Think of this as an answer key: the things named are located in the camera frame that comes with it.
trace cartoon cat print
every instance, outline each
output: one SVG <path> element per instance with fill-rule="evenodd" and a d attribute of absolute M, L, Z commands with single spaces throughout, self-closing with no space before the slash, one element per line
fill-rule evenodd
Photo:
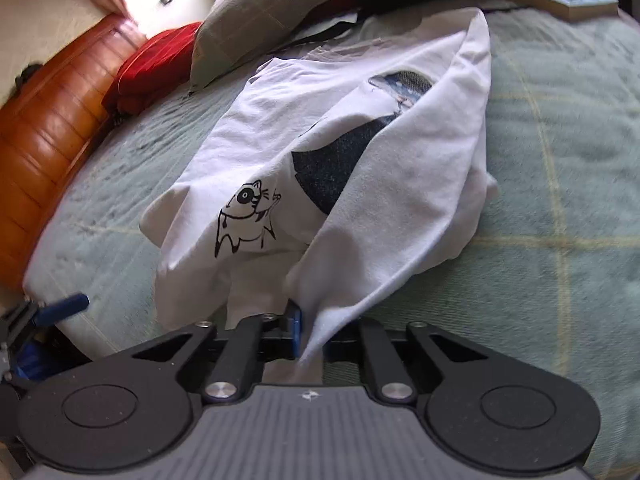
<path fill-rule="evenodd" d="M 260 248 L 263 248 L 266 233 L 275 240 L 271 210 L 280 198 L 275 191 L 270 198 L 269 190 L 262 188 L 261 180 L 242 184 L 238 192 L 220 210 L 214 256 L 218 257 L 225 239 L 231 244 L 232 254 L 238 252 L 241 242 L 260 240 Z"/>

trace circular pad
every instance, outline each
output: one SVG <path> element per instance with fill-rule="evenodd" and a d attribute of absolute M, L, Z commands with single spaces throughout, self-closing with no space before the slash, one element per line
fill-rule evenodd
<path fill-rule="evenodd" d="M 72 423 L 84 428 L 108 428 L 127 420 L 136 409 L 138 398 L 114 384 L 87 386 L 62 403 L 62 411 Z"/>
<path fill-rule="evenodd" d="M 449 450 L 483 469 L 516 474 L 586 458 L 600 413 L 580 386 L 519 362 L 459 366 L 465 373 L 445 374 L 425 413 Z"/>
<path fill-rule="evenodd" d="M 175 366 L 114 356 L 28 392 L 18 407 L 18 434 L 38 462 L 108 472 L 166 451 L 193 419 Z"/>
<path fill-rule="evenodd" d="M 18 418 L 15 413 L 18 410 L 20 396 L 12 386 L 0 384 L 0 406 L 2 417 L 0 418 L 0 438 L 11 440 L 18 435 Z"/>
<path fill-rule="evenodd" d="M 482 396 L 482 411 L 500 426 L 531 430 L 554 416 L 556 406 L 547 395 L 525 386 L 500 386 Z"/>

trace bedspread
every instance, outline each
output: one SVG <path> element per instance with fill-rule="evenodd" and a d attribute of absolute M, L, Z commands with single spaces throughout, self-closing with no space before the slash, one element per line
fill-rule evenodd
<path fill-rule="evenodd" d="M 415 27 L 429 5 L 371 18 L 341 44 Z M 370 311 L 423 319 L 584 386 L 602 411 L 588 461 L 599 478 L 640 470 L 640 33 L 616 18 L 567 25 L 532 9 L 488 13 L 488 171 L 500 197 L 462 255 Z M 116 131 L 69 188 L 28 270 L 51 300 L 82 290 L 63 330 L 92 357 L 159 333 L 158 250 L 140 213 L 182 172 L 241 90 L 245 66 L 184 88 Z M 326 368 L 331 383 L 354 370 Z"/>

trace light green blanket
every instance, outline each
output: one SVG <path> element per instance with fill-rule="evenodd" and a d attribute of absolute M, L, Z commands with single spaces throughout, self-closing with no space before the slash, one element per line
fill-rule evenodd
<path fill-rule="evenodd" d="M 336 41 L 402 33 L 430 8 L 372 18 Z M 426 320 L 577 381 L 602 411 L 589 471 L 631 478 L 640 472 L 640 33 L 616 18 L 568 25 L 529 9 L 487 21 L 487 161 L 500 198 L 459 258 L 414 277 L 372 315 L 390 328 Z M 89 295 L 89 312 L 63 327 L 89 355 L 161 332 L 158 251 L 138 231 L 140 213 L 256 66 L 188 99 L 179 89 L 115 132 L 66 194 L 26 287 L 44 300 Z M 326 379 L 355 376 L 331 366 Z"/>

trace blue handle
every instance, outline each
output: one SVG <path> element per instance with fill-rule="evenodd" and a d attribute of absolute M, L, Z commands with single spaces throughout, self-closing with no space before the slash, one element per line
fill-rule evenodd
<path fill-rule="evenodd" d="M 300 336 L 302 332 L 302 312 L 299 308 L 296 309 L 292 320 L 291 331 L 293 332 L 293 355 L 300 357 Z"/>
<path fill-rule="evenodd" d="M 74 314 L 78 314 L 79 312 L 86 310 L 88 306 L 88 297 L 80 293 L 74 294 L 64 300 L 57 301 L 56 303 L 41 308 L 33 317 L 33 323 L 36 326 L 52 326 L 67 317 L 71 317 Z"/>

